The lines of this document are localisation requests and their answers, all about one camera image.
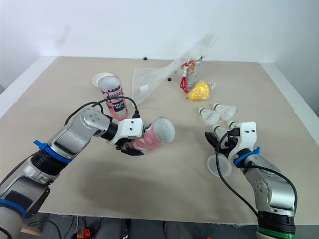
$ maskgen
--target black cable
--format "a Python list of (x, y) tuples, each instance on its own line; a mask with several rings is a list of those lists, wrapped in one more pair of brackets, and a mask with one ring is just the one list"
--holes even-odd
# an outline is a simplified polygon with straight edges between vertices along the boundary
[(101, 113), (103, 114), (103, 107), (101, 106), (100, 103), (98, 102), (89, 102), (89, 103), (86, 103), (84, 105), (82, 105), (80, 108), (78, 108), (75, 112), (73, 112), (72, 114), (69, 115), (69, 117), (66, 119), (64, 125), (67, 125), (69, 123), (69, 120), (72, 118), (72, 116), (74, 116), (76, 113), (78, 113), (81, 109), (83, 109), (84, 107), (88, 106), (88, 105), (91, 105), (91, 104), (94, 104), (94, 106), (92, 107), (95, 107), (97, 105), (99, 105), (100, 109), (101, 109)]
[(109, 98), (107, 98), (107, 99), (103, 99), (103, 100), (97, 102), (97, 103), (94, 104), (92, 107), (94, 107), (94, 106), (96, 106), (97, 104), (100, 104), (100, 103), (102, 103), (102, 102), (110, 101), (110, 100), (114, 100), (114, 99), (127, 99), (127, 100), (130, 100), (130, 101), (133, 103), (133, 105), (134, 105), (135, 111), (136, 111), (136, 112), (139, 112), (138, 106), (136, 105), (135, 101), (134, 101), (132, 98), (127, 97), (127, 96), (114, 96), (114, 97), (109, 97)]
[(83, 221), (83, 223), (84, 223), (85, 228), (88, 228), (88, 227), (86, 226), (86, 220), (85, 220), (85, 217), (81, 217), (81, 218), (82, 218), (82, 221)]
[(293, 189), (293, 192), (294, 192), (294, 195), (295, 195), (294, 205), (295, 205), (295, 213), (296, 213), (296, 211), (297, 211), (297, 202), (298, 202), (297, 190), (296, 190), (294, 184), (286, 176), (284, 176), (283, 174), (278, 173), (275, 170), (272, 170), (270, 168), (265, 168), (265, 167), (257, 166), (257, 165), (244, 166), (243, 168), (258, 168), (258, 169), (262, 169), (262, 170), (274, 173), (274, 174), (278, 175), (279, 177), (283, 178)]
[(68, 231), (64, 234), (63, 239), (66, 239), (66, 236), (68, 235), (68, 233), (70, 232), (70, 230), (71, 230), (71, 228), (72, 228), (72, 226), (73, 226), (73, 222), (74, 222), (74, 216), (72, 216), (72, 222), (71, 222), (71, 225), (70, 225), (70, 227), (69, 227)]
[(99, 231), (101, 224), (102, 224), (102, 221), (103, 221), (103, 218), (101, 218), (101, 220), (100, 220), (100, 224), (99, 224), (98, 228), (96, 229), (96, 233)]
[(61, 231), (60, 231), (59, 227), (57, 226), (57, 224), (55, 224), (54, 222), (52, 222), (52, 221), (50, 221), (50, 220), (34, 221), (34, 222), (29, 223), (29, 224), (28, 224), (28, 227), (37, 226), (37, 225), (39, 225), (39, 224), (41, 224), (41, 223), (51, 223), (51, 224), (53, 224), (53, 225), (56, 227), (57, 231), (58, 231), (59, 238), (62, 239)]
[(223, 183), (227, 186), (227, 188), (229, 188), (230, 191), (232, 191), (238, 198), (240, 198), (240, 200), (242, 200), (250, 209), (251, 211), (256, 215), (258, 216), (258, 213), (256, 212), (256, 210), (253, 208), (253, 206), (251, 206), (251, 204), (249, 202), (247, 202), (246, 199), (244, 199), (242, 196), (240, 196), (239, 193), (237, 193), (235, 191), (235, 189), (233, 189), (224, 179), (223, 175), (221, 174), (221, 171), (220, 171), (220, 167), (219, 167), (219, 159), (218, 159), (218, 154), (219, 154), (219, 149), (220, 149), (220, 146), (221, 146), (221, 143), (223, 142), (223, 140), (225, 139), (225, 137), (227, 136), (228, 133), (225, 133), (220, 141), (218, 142), (216, 148), (215, 148), (215, 151), (216, 151), (216, 166), (217, 166), (217, 171), (218, 171), (218, 174), (219, 174), (219, 177), (221, 179), (221, 181), (223, 181)]

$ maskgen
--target white shuttlecock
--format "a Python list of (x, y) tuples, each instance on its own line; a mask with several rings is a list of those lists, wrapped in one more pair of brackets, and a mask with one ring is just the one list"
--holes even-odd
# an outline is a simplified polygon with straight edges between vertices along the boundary
[(213, 126), (219, 121), (220, 113), (217, 111), (199, 108), (198, 112), (203, 117), (204, 122), (207, 126)]
[(230, 128), (237, 128), (237, 122), (233, 121), (233, 120), (230, 120), (230, 121), (227, 122), (227, 126), (230, 127)]
[[(218, 140), (220, 140), (222, 138), (222, 136), (224, 136), (228, 132), (228, 129), (223, 128), (223, 127), (219, 126), (218, 124), (214, 124), (213, 130), (217, 134)], [(224, 148), (225, 147), (225, 142), (227, 142), (227, 141), (228, 141), (228, 137), (226, 136), (220, 146), (222, 148)]]
[(230, 120), (236, 112), (235, 106), (225, 106), (218, 103), (213, 105), (213, 109), (220, 113), (223, 120)]

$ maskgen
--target table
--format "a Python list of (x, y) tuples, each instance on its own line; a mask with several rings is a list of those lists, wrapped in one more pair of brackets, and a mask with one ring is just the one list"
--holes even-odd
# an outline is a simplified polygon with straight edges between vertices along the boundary
[[(168, 60), (58, 57), (0, 119), (0, 179), (49, 140), (67, 116), (88, 101), (102, 99), (93, 75), (112, 72), (131, 94), (135, 67), (163, 67)], [(236, 105), (236, 121), (257, 123), (262, 155), (290, 178), (299, 194), (297, 225), (319, 224), (319, 147), (259, 63), (204, 62), (201, 78), (214, 80), (210, 100), (185, 100), (180, 78), (164, 80), (139, 105), (145, 124), (167, 117), (176, 129), (173, 143), (146, 156), (116, 151), (93, 138), (51, 186), (41, 212), (153, 220), (256, 224), (252, 212), (207, 170), (214, 154), (197, 109), (212, 103)], [(254, 205), (251, 186), (233, 168), (226, 180)]]

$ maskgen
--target plastic cup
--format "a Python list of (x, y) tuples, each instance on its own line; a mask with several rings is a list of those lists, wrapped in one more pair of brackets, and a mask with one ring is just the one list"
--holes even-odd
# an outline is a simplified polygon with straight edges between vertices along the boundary
[[(229, 176), (232, 171), (232, 166), (229, 160), (223, 154), (218, 155), (218, 160), (219, 160), (219, 168), (220, 168), (221, 175), (223, 177)], [(219, 177), (217, 166), (216, 166), (216, 155), (212, 155), (208, 158), (207, 167), (208, 167), (208, 171), (212, 175)]]

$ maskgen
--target blue band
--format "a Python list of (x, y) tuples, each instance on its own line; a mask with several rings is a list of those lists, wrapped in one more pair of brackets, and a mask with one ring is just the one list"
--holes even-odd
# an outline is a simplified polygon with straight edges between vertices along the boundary
[(0, 203), (1, 203), (1, 204), (8, 205), (8, 206), (10, 206), (10, 207), (13, 207), (13, 208), (17, 209), (19, 212), (21, 212), (22, 218), (25, 217), (26, 211), (25, 211), (25, 209), (24, 209), (22, 206), (20, 206), (19, 204), (14, 203), (14, 202), (11, 202), (11, 201), (8, 201), (8, 200), (5, 200), (5, 199), (0, 199)]
[(36, 140), (35, 142), (33, 142), (34, 144), (36, 144), (39, 149), (43, 150), (44, 152), (47, 152), (48, 154), (50, 154), (52, 157), (54, 157), (55, 159), (63, 162), (63, 163), (69, 163), (72, 160), (62, 157), (60, 154), (57, 154), (56, 152), (54, 152), (49, 145), (47, 145), (47, 143), (41, 143), (39, 140)]
[(258, 154), (260, 153), (260, 147), (257, 147), (256, 149), (254, 149), (252, 152), (249, 153), (245, 153), (244, 155), (241, 155), (240, 157), (236, 158), (234, 164), (237, 167), (237, 165), (243, 161), (245, 158), (247, 158), (248, 156), (252, 155), (252, 154)]

